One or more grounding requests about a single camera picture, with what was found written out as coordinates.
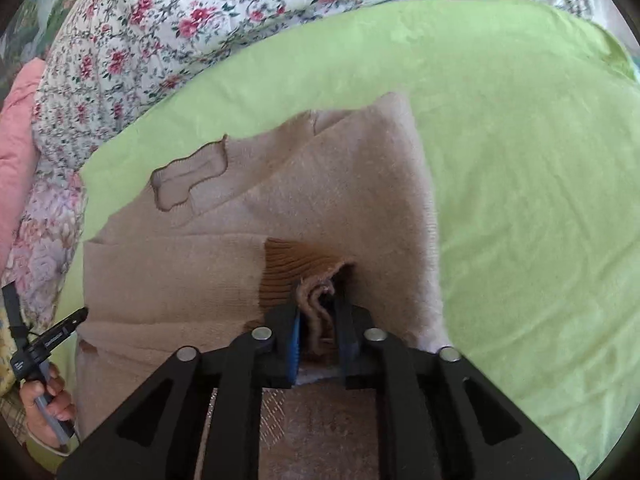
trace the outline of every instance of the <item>finger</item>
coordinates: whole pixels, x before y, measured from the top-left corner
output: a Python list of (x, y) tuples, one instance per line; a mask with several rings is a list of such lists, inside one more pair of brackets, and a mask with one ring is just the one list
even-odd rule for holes
[(33, 422), (44, 422), (44, 417), (40, 413), (35, 401), (36, 398), (44, 394), (44, 386), (40, 381), (30, 381), (24, 383), (20, 388), (20, 400), (24, 406), (27, 419)]
[(49, 415), (58, 416), (62, 413), (70, 404), (71, 395), (67, 391), (60, 392), (53, 398), (53, 400), (47, 405), (47, 412)]
[(59, 414), (56, 415), (57, 420), (75, 420), (76, 418), (76, 405), (70, 404)]
[(49, 363), (49, 375), (52, 379), (60, 377), (60, 369), (53, 363)]
[(47, 390), (54, 397), (65, 389), (65, 380), (62, 377), (50, 379), (47, 383)]

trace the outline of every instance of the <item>human hand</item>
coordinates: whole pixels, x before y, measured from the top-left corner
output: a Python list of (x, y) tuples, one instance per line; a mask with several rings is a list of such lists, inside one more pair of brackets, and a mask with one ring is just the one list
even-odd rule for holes
[[(76, 418), (76, 406), (73, 404), (71, 394), (65, 390), (65, 380), (60, 377), (60, 371), (56, 365), (49, 365), (49, 375), (47, 391), (54, 398), (47, 406), (47, 411), (57, 420), (73, 421)], [(27, 428), (43, 444), (58, 449), (60, 443), (56, 434), (49, 427), (35, 403), (36, 398), (42, 394), (44, 394), (44, 386), (40, 381), (25, 382), (20, 388), (20, 400), (27, 414)]]

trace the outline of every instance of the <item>black strap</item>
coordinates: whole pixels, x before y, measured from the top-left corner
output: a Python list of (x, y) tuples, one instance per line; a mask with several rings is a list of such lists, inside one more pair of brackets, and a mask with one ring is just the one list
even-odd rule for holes
[(20, 312), (20, 297), (15, 288), (15, 283), (11, 282), (2, 288), (2, 298), (6, 316), (9, 319), (9, 330), (18, 348), (27, 348), (29, 345), (29, 329), (22, 320)]

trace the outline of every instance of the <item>patterned fabric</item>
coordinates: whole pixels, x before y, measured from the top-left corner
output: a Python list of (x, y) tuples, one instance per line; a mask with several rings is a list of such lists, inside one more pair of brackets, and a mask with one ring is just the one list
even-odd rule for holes
[(23, 65), (45, 59), (76, 0), (24, 0), (0, 38), (0, 105)]
[(24, 423), (25, 413), (17, 386), (5, 395), (0, 397), (0, 413), (4, 417), (9, 429), (22, 444), (27, 440), (27, 428)]
[[(389, 0), (78, 0), (50, 51), (34, 138), (58, 170), (201, 70), (287, 27)], [(588, 18), (590, 0), (541, 0)]]
[(53, 320), (55, 300), (82, 234), (84, 206), (78, 174), (60, 179), (41, 173), (31, 188), (0, 285), (15, 281), (25, 321), (34, 332), (43, 332)]

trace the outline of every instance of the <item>brown ribbed cuff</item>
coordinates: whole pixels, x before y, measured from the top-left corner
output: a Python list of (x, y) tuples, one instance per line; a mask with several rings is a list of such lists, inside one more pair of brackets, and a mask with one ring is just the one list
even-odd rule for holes
[(292, 288), (298, 285), (296, 301), (308, 323), (308, 349), (314, 355), (324, 355), (334, 346), (334, 324), (319, 299), (322, 294), (334, 293), (332, 277), (353, 264), (353, 259), (329, 254), (309, 244), (276, 238), (267, 238), (264, 255), (264, 273), (258, 292), (260, 308), (266, 312), (286, 303)]

